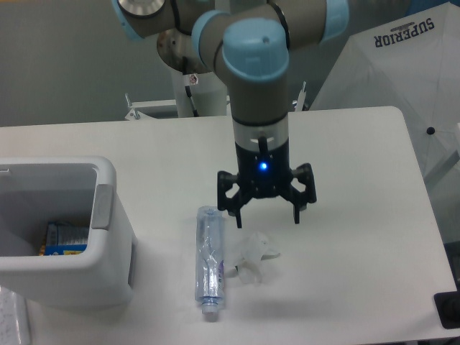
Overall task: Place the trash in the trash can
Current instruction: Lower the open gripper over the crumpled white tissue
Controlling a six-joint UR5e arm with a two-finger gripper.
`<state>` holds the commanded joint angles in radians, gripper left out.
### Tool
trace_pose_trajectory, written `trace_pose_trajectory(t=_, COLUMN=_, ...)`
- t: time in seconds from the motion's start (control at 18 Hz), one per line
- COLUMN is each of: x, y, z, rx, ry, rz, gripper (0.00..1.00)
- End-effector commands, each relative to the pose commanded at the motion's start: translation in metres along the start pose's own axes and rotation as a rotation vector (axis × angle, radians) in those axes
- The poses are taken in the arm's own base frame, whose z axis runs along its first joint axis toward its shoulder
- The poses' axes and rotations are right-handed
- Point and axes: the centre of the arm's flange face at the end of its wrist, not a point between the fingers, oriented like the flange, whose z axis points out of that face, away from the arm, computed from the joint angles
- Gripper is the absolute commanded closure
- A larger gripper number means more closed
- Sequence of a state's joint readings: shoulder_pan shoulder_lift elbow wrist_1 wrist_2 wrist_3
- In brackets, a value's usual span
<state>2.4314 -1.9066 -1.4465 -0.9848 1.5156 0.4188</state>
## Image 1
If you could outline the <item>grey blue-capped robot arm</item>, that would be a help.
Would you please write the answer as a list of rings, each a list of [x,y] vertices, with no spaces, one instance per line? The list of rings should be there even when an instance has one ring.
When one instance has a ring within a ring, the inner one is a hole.
[[[229,92],[238,172],[217,175],[217,206],[239,219],[252,199],[281,197],[298,218],[317,200],[313,169],[289,161],[290,51],[329,40],[349,22],[346,1],[266,1],[236,14],[213,1],[114,1],[136,38],[176,29]]]

